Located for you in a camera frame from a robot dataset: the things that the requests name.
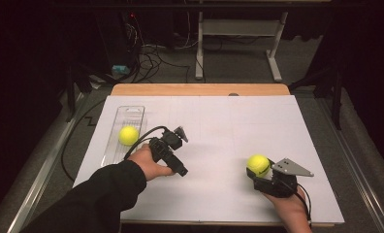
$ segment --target person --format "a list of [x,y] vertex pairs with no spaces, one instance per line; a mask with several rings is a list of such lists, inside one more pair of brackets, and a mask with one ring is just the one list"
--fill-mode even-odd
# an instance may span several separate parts
[[[173,174],[171,168],[155,163],[149,145],[143,144],[127,160],[97,170],[20,232],[119,232],[120,213],[135,206],[146,182]],[[304,199],[302,190],[298,188],[298,192]],[[311,232],[297,197],[264,195],[273,203],[288,232]]]

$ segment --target tennis ball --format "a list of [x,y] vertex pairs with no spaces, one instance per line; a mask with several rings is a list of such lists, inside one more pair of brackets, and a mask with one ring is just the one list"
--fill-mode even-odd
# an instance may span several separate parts
[[271,164],[267,157],[262,154],[253,154],[247,159],[246,167],[256,174],[256,177],[263,178],[269,172]]
[[140,136],[137,128],[131,125],[124,126],[119,131],[119,142],[125,146],[134,145]]

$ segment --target gray carpet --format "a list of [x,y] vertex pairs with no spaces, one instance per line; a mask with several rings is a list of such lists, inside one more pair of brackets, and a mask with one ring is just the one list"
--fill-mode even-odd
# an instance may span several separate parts
[[[156,71],[157,73],[152,78],[143,80],[143,83],[273,83],[272,73],[264,54],[264,50],[268,48],[272,40],[259,39],[255,43],[248,42],[250,41],[246,40],[244,44],[223,41],[222,45],[220,45],[217,39],[208,39],[205,42],[207,50],[204,56],[206,78],[201,81],[194,79],[194,48],[183,50],[159,49],[158,55],[160,58],[153,55],[153,59],[164,62],[161,62],[159,70],[154,68],[153,72]],[[293,83],[304,77],[318,45],[319,40],[303,42],[295,39],[294,41],[281,42],[276,54],[276,60],[284,83]],[[144,69],[141,70],[142,74],[145,75],[147,73],[146,69],[156,63],[150,62],[150,60],[147,62],[147,56],[143,57],[141,55],[140,59],[145,60],[145,63],[143,63]],[[107,85],[93,89],[82,106],[82,115],[77,116],[80,121],[77,127],[74,128],[63,152],[66,170],[73,178],[78,173],[80,163],[94,132],[96,121],[102,111],[104,104],[102,101],[111,93],[111,89]],[[312,90],[312,87],[300,87],[293,91],[292,94],[297,98],[306,126],[346,221],[344,224],[331,228],[314,227],[313,232],[384,232],[382,226],[379,226],[378,221],[375,220],[376,215],[368,208],[369,203],[365,198],[365,193],[359,186],[362,181],[356,178],[356,171],[351,169],[347,156],[345,156],[345,147],[339,142],[339,133],[347,143],[347,149],[357,158],[359,167],[365,173],[365,182],[368,183],[371,191],[379,200],[383,214],[384,160],[356,116],[346,91],[343,90],[342,93],[340,113],[342,130],[336,132],[332,123],[328,120],[325,109],[327,104],[331,104],[330,99],[315,99]],[[66,115],[67,108],[53,124],[34,153],[31,154],[31,158],[1,205],[0,232],[8,231],[47,154],[59,139],[60,128],[65,124]],[[48,185],[34,211],[31,212],[29,219],[44,211],[72,187],[73,182],[65,175],[60,162],[59,159],[48,179]],[[137,227],[132,226],[127,232],[131,232],[131,230],[146,231],[145,226]],[[153,229],[154,232],[185,232],[185,228],[177,227],[154,226]],[[198,231],[195,229],[195,232],[204,232],[205,230],[207,229],[198,229]],[[220,227],[216,230],[218,232],[263,232],[258,227]]]

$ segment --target black sleeve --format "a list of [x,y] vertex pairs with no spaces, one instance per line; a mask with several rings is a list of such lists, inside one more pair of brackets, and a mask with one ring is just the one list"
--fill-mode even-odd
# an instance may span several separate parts
[[119,231],[120,212],[131,209],[146,187],[142,169],[133,161],[106,166],[69,191],[21,232]]

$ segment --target clear plastic tray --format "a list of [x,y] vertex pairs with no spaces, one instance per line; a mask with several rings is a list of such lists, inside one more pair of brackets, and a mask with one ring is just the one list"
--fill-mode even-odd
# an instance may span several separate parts
[[102,166],[115,164],[123,160],[126,152],[131,146],[124,146],[119,143],[118,136],[122,127],[132,125],[140,132],[140,137],[146,129],[146,120],[144,119],[144,106],[121,106],[116,111],[111,135],[105,149]]

